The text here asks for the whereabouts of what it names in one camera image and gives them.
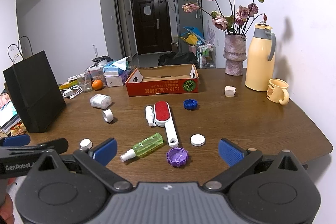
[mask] door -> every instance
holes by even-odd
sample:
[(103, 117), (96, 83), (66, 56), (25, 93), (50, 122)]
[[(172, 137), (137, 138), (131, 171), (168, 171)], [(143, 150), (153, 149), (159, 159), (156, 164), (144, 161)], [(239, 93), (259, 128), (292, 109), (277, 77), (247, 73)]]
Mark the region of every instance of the door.
[(125, 50), (125, 43), (124, 43), (124, 35), (123, 35), (123, 27), (121, 24), (121, 16), (120, 16), (120, 5), (119, 0), (114, 0), (114, 7), (115, 7), (115, 17), (117, 20), (117, 29), (118, 29), (118, 36), (120, 42), (120, 50), (122, 57), (126, 57), (126, 50)]
[(171, 51), (168, 0), (131, 0), (138, 54)]

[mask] laptop screen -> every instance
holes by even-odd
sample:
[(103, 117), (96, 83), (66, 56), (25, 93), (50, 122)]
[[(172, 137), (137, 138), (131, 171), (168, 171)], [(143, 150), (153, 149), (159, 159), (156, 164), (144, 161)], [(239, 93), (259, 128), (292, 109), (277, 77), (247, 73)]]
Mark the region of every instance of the laptop screen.
[(2, 128), (15, 115), (17, 115), (17, 112), (13, 106), (12, 101), (10, 101), (0, 108), (0, 127)]

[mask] human hand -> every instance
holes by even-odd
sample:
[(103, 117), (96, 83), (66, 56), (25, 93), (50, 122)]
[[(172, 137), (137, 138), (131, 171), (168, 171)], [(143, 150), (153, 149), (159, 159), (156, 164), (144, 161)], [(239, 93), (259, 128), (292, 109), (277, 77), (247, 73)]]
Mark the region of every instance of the human hand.
[[(8, 185), (11, 185), (15, 181), (15, 178), (8, 180)], [(6, 193), (6, 198), (4, 204), (0, 208), (0, 216), (6, 221), (7, 224), (14, 224), (13, 216), (13, 201), (8, 193)]]

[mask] thermos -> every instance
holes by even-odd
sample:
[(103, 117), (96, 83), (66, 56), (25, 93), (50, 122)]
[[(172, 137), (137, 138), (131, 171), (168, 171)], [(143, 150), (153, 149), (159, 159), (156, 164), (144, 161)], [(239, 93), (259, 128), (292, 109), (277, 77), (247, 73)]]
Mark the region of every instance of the thermos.
[(272, 27), (256, 24), (253, 39), (247, 56), (245, 85), (253, 90), (267, 91), (269, 80), (273, 76), (276, 37)]

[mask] small white bottle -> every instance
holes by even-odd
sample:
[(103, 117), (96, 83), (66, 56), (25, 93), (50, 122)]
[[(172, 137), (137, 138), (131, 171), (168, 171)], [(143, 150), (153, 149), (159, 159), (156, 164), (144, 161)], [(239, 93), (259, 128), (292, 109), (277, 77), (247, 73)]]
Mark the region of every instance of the small white bottle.
[(203, 57), (201, 53), (199, 54), (199, 67), (203, 68)]
[(154, 120), (154, 109), (152, 106), (147, 106), (146, 107), (146, 120), (148, 122), (148, 125), (150, 127), (154, 127), (155, 125), (155, 120)]

